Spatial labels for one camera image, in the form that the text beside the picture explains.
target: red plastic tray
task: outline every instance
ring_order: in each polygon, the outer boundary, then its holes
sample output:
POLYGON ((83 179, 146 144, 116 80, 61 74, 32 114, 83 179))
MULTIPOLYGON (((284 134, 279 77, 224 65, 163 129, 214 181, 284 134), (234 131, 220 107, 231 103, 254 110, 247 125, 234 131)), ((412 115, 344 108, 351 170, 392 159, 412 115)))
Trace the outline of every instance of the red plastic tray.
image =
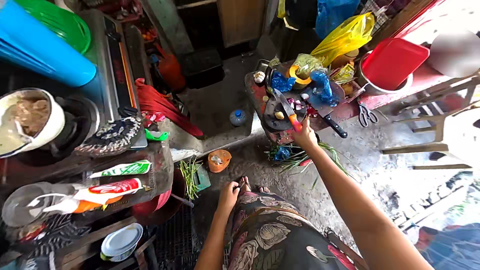
POLYGON ((425 47, 401 38, 387 38, 365 59, 362 71, 377 87, 395 90, 429 55, 425 47))

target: red cloth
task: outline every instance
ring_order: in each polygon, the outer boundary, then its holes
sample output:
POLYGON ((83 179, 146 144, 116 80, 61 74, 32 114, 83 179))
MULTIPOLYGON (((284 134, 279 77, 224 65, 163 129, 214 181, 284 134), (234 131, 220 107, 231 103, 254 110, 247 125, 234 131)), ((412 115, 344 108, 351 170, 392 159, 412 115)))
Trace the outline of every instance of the red cloth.
POLYGON ((181 127, 191 135, 199 137, 204 134, 198 127, 190 123, 190 120, 185 117, 175 105, 166 99, 165 95, 158 93, 158 91, 152 86, 146 85, 145 79, 136 79, 135 86, 137 87, 137 95, 141 111, 161 112, 177 126, 181 127))

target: yellow plastic bag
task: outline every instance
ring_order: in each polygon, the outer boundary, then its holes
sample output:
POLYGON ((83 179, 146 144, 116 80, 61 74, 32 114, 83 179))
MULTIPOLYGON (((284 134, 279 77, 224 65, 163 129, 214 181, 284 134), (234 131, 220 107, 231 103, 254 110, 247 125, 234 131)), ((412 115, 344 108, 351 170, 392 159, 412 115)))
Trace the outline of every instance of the yellow plastic bag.
POLYGON ((372 39, 375 18, 371 12, 346 19, 310 53, 320 59, 324 67, 339 55, 358 49, 372 39))
POLYGON ((285 11, 285 0, 280 0, 278 2, 278 15, 277 17, 282 19, 287 15, 287 12, 285 11))

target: wooden cabinet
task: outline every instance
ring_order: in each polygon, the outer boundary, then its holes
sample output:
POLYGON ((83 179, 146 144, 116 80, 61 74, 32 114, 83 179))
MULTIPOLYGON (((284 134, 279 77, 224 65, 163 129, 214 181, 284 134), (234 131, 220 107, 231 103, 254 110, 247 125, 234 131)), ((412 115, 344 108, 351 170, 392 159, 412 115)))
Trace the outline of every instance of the wooden cabinet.
POLYGON ((262 35, 267 0, 217 0, 225 47, 262 35))

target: concrete floor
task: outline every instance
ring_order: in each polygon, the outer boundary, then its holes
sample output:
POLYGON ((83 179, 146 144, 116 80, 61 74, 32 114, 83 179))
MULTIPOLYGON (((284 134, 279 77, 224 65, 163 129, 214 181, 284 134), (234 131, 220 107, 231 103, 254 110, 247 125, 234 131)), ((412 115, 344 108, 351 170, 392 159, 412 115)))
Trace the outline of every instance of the concrete floor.
MULTIPOLYGON (((341 157, 344 167, 355 177, 362 190, 394 219, 405 207, 450 179, 458 170, 412 170, 412 165, 434 165, 448 160, 428 160, 428 153, 382 155, 380 150, 386 147, 425 143, 433 140, 433 133, 413 133, 411 126, 405 123, 391 123, 403 115, 387 115, 389 121, 379 115, 380 122, 363 128, 357 118, 342 123, 348 131, 348 138, 342 139, 331 129, 319 132, 320 138, 343 153, 349 160, 341 157)), ((340 218, 322 181, 318 181, 310 190, 315 179, 319 178, 317 169, 310 166, 303 173, 298 170, 280 173, 271 167, 264 151, 270 147, 266 136, 261 135, 240 146, 229 148, 232 160, 220 173, 209 173, 211 187, 199 193, 195 201, 194 224, 202 242, 206 237, 213 213, 218 202, 221 187, 229 181, 237 181, 246 175, 252 186, 269 186, 284 198, 291 200, 299 210, 322 232, 329 229, 357 250, 353 238, 340 218)))
MULTIPOLYGON (((319 178, 316 168, 311 165, 303 173, 298 173, 300 169, 280 173, 278 169, 272 168, 267 160, 264 151, 268 151, 270 142, 261 129, 257 133, 251 132, 252 122, 248 122, 246 127, 239 128, 234 128, 230 124, 228 116, 235 109, 244 109, 249 116, 253 115, 253 108, 248 104, 244 93, 243 78, 246 73, 254 70, 258 58, 254 54, 246 58, 238 56, 228 59, 224 61, 226 76, 222 82, 202 89, 187 89, 179 95, 191 113, 191 121, 204 131, 207 139, 200 141, 200 144, 208 145, 204 146, 208 151, 227 145, 229 141, 241 139, 235 146, 227 148, 232 154, 229 166, 220 173, 209 173, 211 187, 201 191, 200 197, 194 201, 194 229, 199 236, 200 246, 207 236, 220 189, 226 182, 237 181, 246 175, 252 186, 255 184, 269 186, 272 192, 292 201, 320 231, 333 230, 346 244, 356 250, 353 238, 322 181, 319 180, 311 190, 313 182, 319 178), (219 141, 222 142, 221 146, 213 146, 219 141)), ((448 164, 446 158, 437 162, 429 161, 428 153, 381 154, 380 150, 383 148, 433 140, 433 133, 413 133, 411 129, 414 127, 409 124, 391 123, 394 120, 413 117, 411 113, 391 116, 389 110, 399 103, 400 101, 382 107, 381 110, 389 120, 377 113, 380 122, 367 128, 361 127, 357 118, 343 122, 341 125, 349 134, 347 139, 340 138, 331 129, 319 132, 324 142, 348 158, 340 157, 344 167, 355 177, 362 190, 392 219, 407 211, 406 208, 410 204, 421 198, 427 198, 428 192, 435 190, 458 172, 458 170, 414 171, 410 168, 412 165, 448 164)), ((173 138, 177 146, 170 142, 172 149, 195 148, 185 147, 187 144, 184 141, 189 140, 179 138, 180 136, 173 138)))

